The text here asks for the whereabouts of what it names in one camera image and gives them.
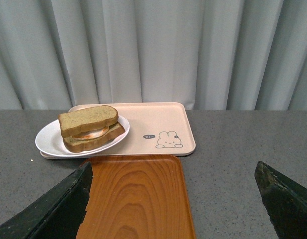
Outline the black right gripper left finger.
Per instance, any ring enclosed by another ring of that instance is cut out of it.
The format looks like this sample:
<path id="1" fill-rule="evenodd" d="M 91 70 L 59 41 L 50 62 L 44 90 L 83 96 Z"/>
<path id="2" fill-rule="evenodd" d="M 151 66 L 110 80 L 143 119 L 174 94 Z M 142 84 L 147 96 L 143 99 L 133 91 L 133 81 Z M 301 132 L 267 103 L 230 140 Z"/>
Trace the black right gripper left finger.
<path id="1" fill-rule="evenodd" d="M 92 177 L 86 162 L 0 225 L 0 239 L 74 239 L 86 214 Z"/>

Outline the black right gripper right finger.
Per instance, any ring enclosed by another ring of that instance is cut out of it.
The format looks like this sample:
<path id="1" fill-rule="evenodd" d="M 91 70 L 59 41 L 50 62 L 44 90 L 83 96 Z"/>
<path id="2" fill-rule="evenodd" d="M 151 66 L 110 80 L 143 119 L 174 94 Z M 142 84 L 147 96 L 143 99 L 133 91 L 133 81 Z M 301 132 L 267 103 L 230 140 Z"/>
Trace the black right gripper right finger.
<path id="1" fill-rule="evenodd" d="M 259 161 L 254 177 L 280 239 L 307 239 L 307 189 Z"/>

